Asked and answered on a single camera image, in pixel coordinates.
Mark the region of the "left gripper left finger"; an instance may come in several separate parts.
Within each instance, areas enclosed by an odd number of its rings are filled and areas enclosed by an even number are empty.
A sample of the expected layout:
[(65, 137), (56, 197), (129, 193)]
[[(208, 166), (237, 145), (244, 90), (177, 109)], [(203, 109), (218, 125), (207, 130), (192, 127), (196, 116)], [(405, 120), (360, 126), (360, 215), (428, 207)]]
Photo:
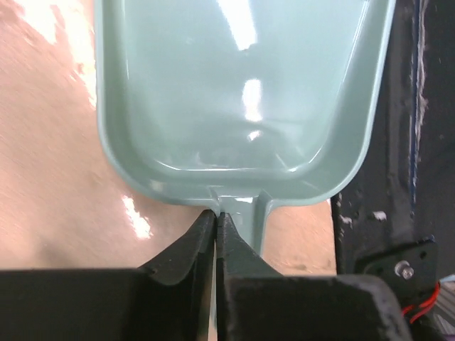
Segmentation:
[(216, 216), (128, 269), (1, 272), (2, 340), (207, 340)]

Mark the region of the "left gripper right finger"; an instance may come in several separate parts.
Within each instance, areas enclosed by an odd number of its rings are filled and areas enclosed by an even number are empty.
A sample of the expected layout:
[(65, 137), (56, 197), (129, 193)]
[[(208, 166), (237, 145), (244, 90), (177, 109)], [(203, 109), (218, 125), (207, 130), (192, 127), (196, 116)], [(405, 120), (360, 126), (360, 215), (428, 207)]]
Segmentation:
[(369, 275), (284, 276), (218, 218), (219, 340), (411, 340), (397, 299)]

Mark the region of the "mint green dustpan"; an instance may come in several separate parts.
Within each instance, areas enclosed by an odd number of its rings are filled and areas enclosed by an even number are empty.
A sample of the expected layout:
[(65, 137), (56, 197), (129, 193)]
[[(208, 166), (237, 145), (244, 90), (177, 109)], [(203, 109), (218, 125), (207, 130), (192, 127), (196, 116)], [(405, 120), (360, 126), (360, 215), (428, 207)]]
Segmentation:
[(394, 1), (96, 1), (97, 126), (133, 189), (231, 215), (261, 251), (370, 144)]

